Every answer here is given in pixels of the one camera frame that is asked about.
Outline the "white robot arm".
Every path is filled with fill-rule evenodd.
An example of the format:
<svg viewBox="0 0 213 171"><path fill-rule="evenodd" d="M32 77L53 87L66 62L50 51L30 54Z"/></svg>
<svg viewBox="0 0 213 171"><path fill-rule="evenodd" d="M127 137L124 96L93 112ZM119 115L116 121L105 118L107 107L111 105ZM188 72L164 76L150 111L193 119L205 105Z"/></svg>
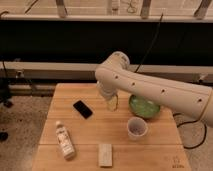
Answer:
<svg viewBox="0 0 213 171"><path fill-rule="evenodd" d="M128 70L129 65L128 56L116 51L96 68L99 92L106 100L120 89L213 127L212 87L134 73Z"/></svg>

